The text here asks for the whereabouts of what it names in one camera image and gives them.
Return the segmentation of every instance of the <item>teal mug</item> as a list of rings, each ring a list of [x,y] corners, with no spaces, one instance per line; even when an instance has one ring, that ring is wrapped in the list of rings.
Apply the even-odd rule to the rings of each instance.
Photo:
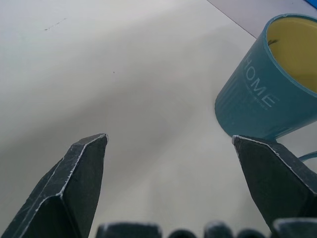
[[[298,14],[271,19],[218,94],[214,109],[230,136],[275,140],[316,121],[317,19]]]

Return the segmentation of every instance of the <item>white table surface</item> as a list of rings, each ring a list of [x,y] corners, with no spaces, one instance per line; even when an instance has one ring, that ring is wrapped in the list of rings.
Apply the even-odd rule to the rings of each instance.
[[[1,1],[0,33],[0,233],[68,147],[100,132],[90,237],[112,221],[268,232],[213,111],[255,38],[208,1]],[[313,151],[315,127],[281,141]]]
[[[299,13],[317,18],[317,10],[305,0],[208,0],[251,35],[258,37],[273,17]]]

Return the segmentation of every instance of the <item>blue object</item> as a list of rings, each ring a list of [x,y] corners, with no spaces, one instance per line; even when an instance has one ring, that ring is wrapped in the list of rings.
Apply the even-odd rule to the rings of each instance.
[[[315,8],[317,8],[317,0],[305,0],[308,3],[310,3],[312,6],[314,6]]]
[[[317,120],[317,93],[291,77],[275,60],[272,46],[269,47],[282,44],[283,37],[267,38],[268,28],[286,18],[291,18],[291,22],[297,19],[317,22],[309,16],[286,14],[266,24],[215,101],[217,120],[230,136],[239,134],[275,140]],[[306,36],[300,35],[306,42]]]

